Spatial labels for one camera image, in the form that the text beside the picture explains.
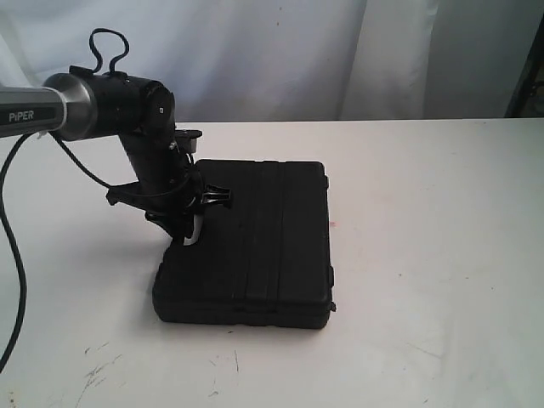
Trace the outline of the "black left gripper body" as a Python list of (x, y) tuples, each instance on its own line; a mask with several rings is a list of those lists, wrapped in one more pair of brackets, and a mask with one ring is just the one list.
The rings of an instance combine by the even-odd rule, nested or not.
[(208, 207), (231, 207), (231, 190), (205, 182), (187, 152), (136, 154), (129, 157), (137, 180), (108, 189), (111, 204), (127, 204), (152, 218), (168, 221), (202, 214)]

